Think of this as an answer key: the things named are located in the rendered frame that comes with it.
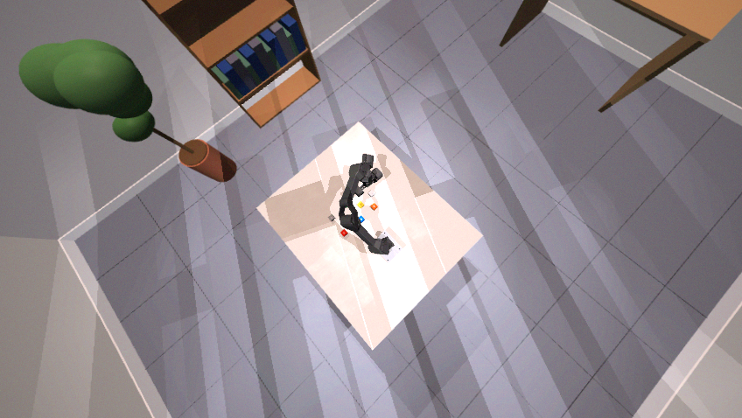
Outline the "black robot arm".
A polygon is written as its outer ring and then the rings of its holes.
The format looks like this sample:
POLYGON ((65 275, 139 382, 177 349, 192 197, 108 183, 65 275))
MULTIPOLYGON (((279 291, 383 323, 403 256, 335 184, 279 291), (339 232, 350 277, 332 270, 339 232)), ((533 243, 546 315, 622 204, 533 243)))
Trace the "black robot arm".
POLYGON ((395 245, 389 237, 383 239, 374 238, 362 225, 358 211, 354 207, 353 198, 359 182, 369 182, 372 179, 374 156, 362 154, 362 161, 352 164, 349 168, 349 179, 346 188, 339 200, 339 221, 345 229, 353 231, 366 244, 370 253, 389 255, 389 250, 395 245), (346 206, 352 214, 345 214, 346 206))

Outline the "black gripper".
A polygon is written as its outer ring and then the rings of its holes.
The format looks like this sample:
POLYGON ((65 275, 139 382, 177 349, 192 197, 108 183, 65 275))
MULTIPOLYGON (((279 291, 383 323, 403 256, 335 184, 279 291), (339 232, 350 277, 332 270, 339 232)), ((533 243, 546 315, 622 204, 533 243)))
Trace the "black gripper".
POLYGON ((367 182, 362 182, 362 183, 363 183, 363 185, 362 185, 362 186, 357 186, 357 189, 356 189, 355 195, 356 195, 357 197, 360 197, 360 196, 361 196, 361 195, 362 195, 363 193, 365 193, 365 192, 364 192, 363 190, 364 190, 364 189, 365 189, 366 187, 368 188, 368 187, 369 187, 369 186, 370 186, 370 185, 371 185, 372 183, 376 183, 376 182, 377 182, 377 181, 379 181, 379 180, 380 180, 380 179, 381 179, 382 177, 383 177, 383 173, 382 173, 382 172, 381 172, 381 171, 380 171, 380 170, 379 170, 378 168, 374 168, 374 169, 372 170, 372 179, 371 179, 371 181, 369 181, 368 183, 367 183, 367 182))

